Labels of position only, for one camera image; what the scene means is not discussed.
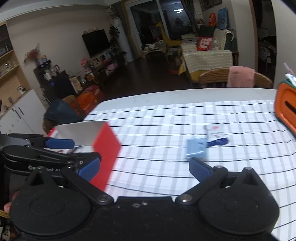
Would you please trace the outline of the person's left hand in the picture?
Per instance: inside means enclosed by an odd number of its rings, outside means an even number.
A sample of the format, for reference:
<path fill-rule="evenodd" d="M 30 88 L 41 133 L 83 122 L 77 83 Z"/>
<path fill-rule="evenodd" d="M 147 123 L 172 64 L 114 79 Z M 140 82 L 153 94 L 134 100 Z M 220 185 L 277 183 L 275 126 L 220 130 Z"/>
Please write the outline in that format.
<path fill-rule="evenodd" d="M 10 208 L 11 208 L 11 205 L 12 205 L 12 201 L 15 200 L 16 196 L 18 195 L 19 191 L 16 191 L 13 195 L 12 195 L 12 198 L 11 198 L 11 201 L 7 204 L 4 205 L 4 211 L 6 213 L 10 213 Z"/>

